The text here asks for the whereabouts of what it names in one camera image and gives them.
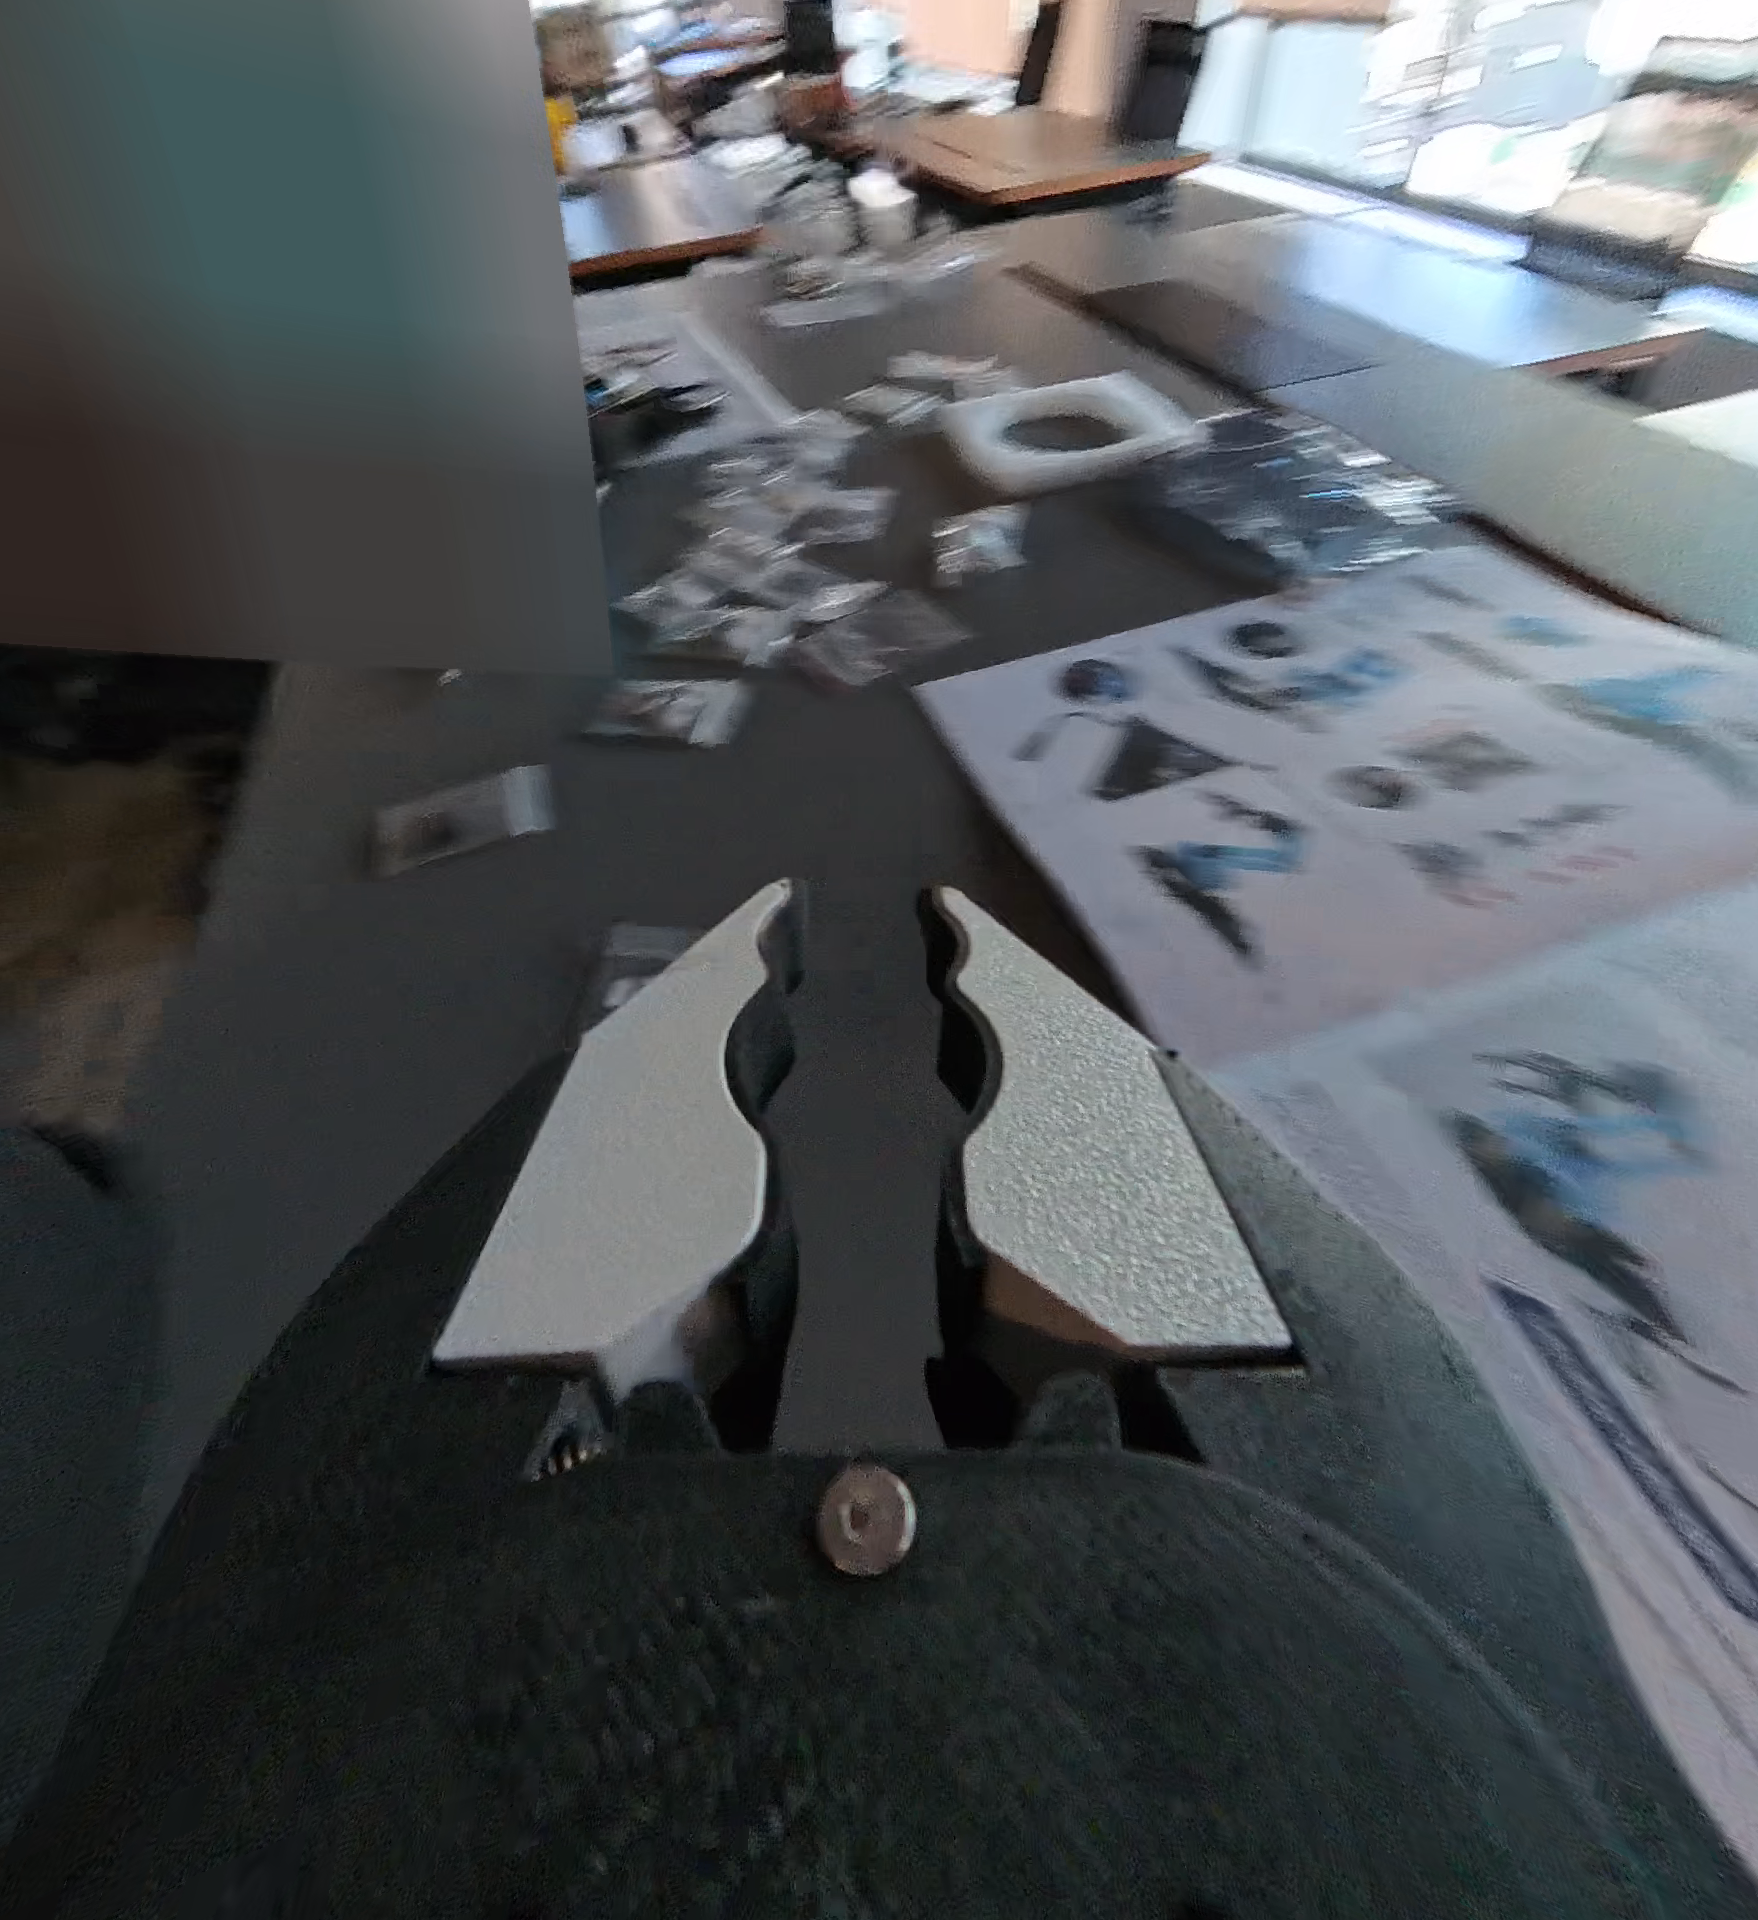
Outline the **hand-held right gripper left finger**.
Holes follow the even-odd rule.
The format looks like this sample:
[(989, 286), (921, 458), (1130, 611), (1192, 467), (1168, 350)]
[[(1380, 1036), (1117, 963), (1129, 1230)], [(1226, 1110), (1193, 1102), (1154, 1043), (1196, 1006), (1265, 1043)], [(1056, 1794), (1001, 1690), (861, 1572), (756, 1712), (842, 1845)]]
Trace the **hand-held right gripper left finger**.
[(432, 1346), (446, 1376), (687, 1387), (769, 1448), (798, 1247), (769, 1103), (796, 1055), (805, 890), (774, 879), (578, 1041)]

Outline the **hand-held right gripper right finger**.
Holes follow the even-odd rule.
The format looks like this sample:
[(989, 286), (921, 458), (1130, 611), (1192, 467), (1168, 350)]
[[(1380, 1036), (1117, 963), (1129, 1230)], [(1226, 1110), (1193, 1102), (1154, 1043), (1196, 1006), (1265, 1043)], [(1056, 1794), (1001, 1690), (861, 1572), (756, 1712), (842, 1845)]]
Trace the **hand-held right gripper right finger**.
[(918, 911), (957, 1108), (925, 1362), (942, 1441), (1008, 1445), (1054, 1381), (1093, 1377), (1122, 1434), (1170, 1445), (1165, 1377), (1295, 1372), (1295, 1331), (1187, 1116), (1192, 1079), (957, 888)]

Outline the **dark grey desk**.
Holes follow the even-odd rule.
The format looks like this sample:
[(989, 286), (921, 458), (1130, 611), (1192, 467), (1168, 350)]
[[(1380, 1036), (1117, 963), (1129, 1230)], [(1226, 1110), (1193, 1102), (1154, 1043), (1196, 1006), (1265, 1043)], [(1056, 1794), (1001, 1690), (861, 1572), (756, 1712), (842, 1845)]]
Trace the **dark grey desk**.
[[(710, 751), (583, 739), (697, 472), (603, 503), (584, 671), (273, 677), (140, 1105), (169, 1252), (124, 1675), (163, 1715), (108, 1812), (192, 1804), (124, 1913), (202, 1868), (248, 1896), (235, 1854), (346, 1914), (1758, 1917), (1448, 1329), (1276, 1149), (1234, 1184), (1252, 1134), (1210, 1131), (918, 700), (1236, 589), (1104, 481), (911, 675), (750, 679)], [(378, 809), (519, 765), (551, 834), (368, 872)], [(774, 879), (807, 935), (769, 1448), (675, 1383), (438, 1373), (578, 1041)], [(939, 1436), (937, 886), (1193, 1084), (1297, 1368), (1165, 1377), (1170, 1445), (1093, 1377), (1008, 1445)]]

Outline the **grey desk with orange edge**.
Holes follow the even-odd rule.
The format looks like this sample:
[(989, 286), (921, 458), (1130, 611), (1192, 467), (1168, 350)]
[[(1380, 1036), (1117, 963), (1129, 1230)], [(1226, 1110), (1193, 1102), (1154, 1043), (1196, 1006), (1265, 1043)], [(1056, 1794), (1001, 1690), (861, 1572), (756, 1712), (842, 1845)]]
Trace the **grey desk with orange edge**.
[(1514, 262), (1395, 238), (1351, 219), (1274, 217), (1248, 224), (1242, 238), (1254, 235), (1264, 269), (1299, 299), (1489, 368), (1570, 380), (1626, 375), (1711, 336), (1702, 324), (1665, 320)]

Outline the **light grey desk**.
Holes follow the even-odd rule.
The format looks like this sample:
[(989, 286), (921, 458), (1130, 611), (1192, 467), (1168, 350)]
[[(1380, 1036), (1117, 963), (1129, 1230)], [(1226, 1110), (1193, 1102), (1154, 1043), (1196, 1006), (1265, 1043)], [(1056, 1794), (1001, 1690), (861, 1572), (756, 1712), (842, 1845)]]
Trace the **light grey desk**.
[(1635, 430), (1657, 446), (1649, 465), (1684, 500), (1758, 492), (1758, 388), (1643, 414)]

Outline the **open instruction manual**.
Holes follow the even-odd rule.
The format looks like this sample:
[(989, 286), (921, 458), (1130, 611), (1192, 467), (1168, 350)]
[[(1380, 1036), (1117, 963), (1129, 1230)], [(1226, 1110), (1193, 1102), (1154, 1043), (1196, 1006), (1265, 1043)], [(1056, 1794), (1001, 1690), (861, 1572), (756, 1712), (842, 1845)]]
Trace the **open instruction manual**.
[(1483, 546), (918, 692), (1482, 1381), (1758, 1884), (1758, 655)]

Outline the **pile of small clear bags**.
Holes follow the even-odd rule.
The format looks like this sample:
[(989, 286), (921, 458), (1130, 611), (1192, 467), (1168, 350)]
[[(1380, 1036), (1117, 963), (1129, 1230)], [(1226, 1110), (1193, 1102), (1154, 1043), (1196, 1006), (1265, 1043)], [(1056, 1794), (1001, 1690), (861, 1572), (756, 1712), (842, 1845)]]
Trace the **pile of small clear bags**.
[(947, 403), (1001, 391), (1017, 391), (1017, 380), (995, 358), (908, 352), (840, 403), (707, 456), (683, 513), (690, 541), (613, 603), (637, 669), (605, 686), (580, 737), (729, 745), (748, 719), (752, 677), (793, 669), (801, 636), (911, 589), (840, 567), (848, 548), (891, 533), (900, 504), (896, 488), (850, 484), (850, 456), (880, 428), (929, 426)]

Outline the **clear bag of metal screws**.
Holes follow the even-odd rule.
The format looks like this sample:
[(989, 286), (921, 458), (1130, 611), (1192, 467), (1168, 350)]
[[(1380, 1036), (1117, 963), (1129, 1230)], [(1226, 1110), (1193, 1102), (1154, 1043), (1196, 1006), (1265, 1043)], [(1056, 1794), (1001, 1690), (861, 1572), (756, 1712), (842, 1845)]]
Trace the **clear bag of metal screws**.
[(997, 503), (942, 518), (929, 533), (931, 585), (962, 589), (1026, 566), (1026, 500)]

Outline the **person's dark clothing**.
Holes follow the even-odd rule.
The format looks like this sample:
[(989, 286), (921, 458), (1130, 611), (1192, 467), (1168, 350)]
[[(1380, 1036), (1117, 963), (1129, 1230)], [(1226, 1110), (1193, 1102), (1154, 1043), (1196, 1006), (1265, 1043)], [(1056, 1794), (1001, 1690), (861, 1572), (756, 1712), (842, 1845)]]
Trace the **person's dark clothing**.
[(148, 1220), (108, 1148), (0, 1123), (0, 1843), (124, 1602), (158, 1346)]

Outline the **black shiny plastic bag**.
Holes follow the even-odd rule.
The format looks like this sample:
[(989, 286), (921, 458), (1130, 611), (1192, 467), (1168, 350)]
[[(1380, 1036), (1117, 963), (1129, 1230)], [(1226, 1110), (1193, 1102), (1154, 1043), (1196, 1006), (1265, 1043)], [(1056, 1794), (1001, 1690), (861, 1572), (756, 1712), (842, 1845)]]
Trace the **black shiny plastic bag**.
[(1118, 498), (1137, 528), (1257, 591), (1313, 589), (1450, 546), (1467, 507), (1344, 430), (1248, 407), (1196, 426)]

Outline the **white foam tray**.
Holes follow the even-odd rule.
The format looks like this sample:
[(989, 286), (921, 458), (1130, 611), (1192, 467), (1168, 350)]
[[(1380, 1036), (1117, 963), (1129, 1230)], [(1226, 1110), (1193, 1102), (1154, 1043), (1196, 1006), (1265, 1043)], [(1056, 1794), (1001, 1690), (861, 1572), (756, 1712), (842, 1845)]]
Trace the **white foam tray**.
[(795, 406), (696, 301), (690, 281), (658, 281), (572, 301), (580, 370), (601, 374), (617, 398), (639, 388), (694, 388), (714, 406), (667, 426), (625, 456), (627, 467), (712, 456), (790, 426)]

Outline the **wooden table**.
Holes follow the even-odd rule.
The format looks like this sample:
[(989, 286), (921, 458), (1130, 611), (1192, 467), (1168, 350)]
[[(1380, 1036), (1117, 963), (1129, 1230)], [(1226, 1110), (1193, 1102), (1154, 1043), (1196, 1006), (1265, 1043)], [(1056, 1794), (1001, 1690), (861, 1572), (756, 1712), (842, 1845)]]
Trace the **wooden table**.
[(1099, 120), (1053, 110), (855, 113), (807, 132), (805, 142), (844, 164), (876, 164), (916, 192), (999, 217), (1062, 213), (1140, 198), (1211, 164), (1203, 147), (1125, 142)]

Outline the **white foam frame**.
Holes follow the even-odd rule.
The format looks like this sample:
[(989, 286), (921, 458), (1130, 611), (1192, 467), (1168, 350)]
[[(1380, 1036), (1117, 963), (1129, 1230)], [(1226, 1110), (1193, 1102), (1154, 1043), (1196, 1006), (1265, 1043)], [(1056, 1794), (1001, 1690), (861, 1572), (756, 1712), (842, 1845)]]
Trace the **white foam frame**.
[[(1024, 439), (1058, 420), (1089, 420), (1104, 441), (1041, 448)], [(1208, 422), (1192, 420), (1130, 371), (954, 402), (939, 411), (939, 430), (962, 469), (1008, 498), (1104, 482), (1210, 441)]]

